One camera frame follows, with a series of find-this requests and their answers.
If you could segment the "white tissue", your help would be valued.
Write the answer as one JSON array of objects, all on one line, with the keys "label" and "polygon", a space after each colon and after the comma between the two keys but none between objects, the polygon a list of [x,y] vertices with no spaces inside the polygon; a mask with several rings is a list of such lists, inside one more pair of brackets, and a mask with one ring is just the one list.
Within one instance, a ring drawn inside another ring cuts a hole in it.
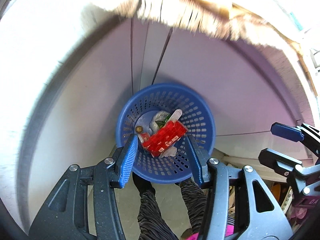
[{"label": "white tissue", "polygon": [[175,146],[172,146],[166,149],[164,152],[162,152],[159,156],[159,159],[167,158],[167,157],[175,157],[176,153],[177,153],[177,148]]}]

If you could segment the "red white snack box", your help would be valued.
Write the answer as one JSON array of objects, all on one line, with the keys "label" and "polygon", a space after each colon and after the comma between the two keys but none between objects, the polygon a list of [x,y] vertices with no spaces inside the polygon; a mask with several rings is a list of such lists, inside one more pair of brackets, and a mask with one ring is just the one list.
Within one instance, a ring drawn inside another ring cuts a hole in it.
[{"label": "red white snack box", "polygon": [[188,129],[180,121],[168,121],[164,127],[153,134],[147,142],[142,144],[142,146],[153,157],[158,157],[187,132]]}]

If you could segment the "red white yogurt cup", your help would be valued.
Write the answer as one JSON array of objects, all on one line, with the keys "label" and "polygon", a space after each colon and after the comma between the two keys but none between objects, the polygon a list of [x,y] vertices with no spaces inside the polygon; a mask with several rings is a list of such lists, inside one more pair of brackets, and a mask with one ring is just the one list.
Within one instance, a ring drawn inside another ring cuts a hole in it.
[{"label": "red white yogurt cup", "polygon": [[137,134],[141,144],[147,142],[150,139],[150,134],[148,132],[143,132],[143,133],[139,133]]}]

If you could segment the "green milk carton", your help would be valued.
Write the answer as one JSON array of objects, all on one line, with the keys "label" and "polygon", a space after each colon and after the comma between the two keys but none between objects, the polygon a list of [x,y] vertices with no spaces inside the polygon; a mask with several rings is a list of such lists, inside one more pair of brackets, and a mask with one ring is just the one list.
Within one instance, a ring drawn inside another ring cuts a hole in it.
[{"label": "green milk carton", "polygon": [[157,126],[158,126],[159,128],[164,127],[167,122],[168,122],[168,120],[163,120],[163,121],[158,120],[158,121],[155,121],[155,123],[157,124]]}]

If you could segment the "blue plastic trash basket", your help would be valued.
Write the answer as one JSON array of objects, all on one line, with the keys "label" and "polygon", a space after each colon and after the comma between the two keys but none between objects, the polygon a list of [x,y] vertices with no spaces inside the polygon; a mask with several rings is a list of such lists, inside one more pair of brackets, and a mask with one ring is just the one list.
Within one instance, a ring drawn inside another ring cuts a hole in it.
[{"label": "blue plastic trash basket", "polygon": [[194,90],[159,83],[137,92],[124,106],[116,126],[116,145],[136,134],[141,145],[133,172],[152,183],[173,184],[191,177],[186,137],[194,137],[207,154],[216,130],[209,106]]}]

